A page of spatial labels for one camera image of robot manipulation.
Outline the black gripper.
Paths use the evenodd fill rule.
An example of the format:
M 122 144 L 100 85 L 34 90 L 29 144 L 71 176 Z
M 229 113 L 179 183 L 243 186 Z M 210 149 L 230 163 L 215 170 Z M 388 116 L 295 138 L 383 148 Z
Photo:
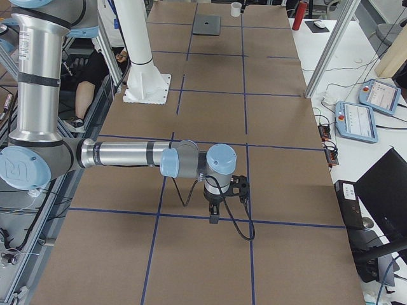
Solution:
M 209 202 L 209 223 L 217 224 L 219 222 L 220 204 L 226 197 L 220 194 L 212 194 L 206 189 L 203 190 L 203 194 L 205 199 Z

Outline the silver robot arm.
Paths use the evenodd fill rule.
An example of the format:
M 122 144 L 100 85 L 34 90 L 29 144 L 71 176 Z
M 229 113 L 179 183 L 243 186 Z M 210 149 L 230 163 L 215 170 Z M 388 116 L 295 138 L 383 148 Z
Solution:
M 209 220 L 232 195 L 236 153 L 226 144 L 199 150 L 190 141 L 96 142 L 63 137 L 57 131 L 62 43 L 72 31 L 99 32 L 96 1 L 13 1 L 19 25 L 17 126 L 1 151 L 1 178 L 30 190 L 92 166 L 157 167 L 165 177 L 204 183 Z

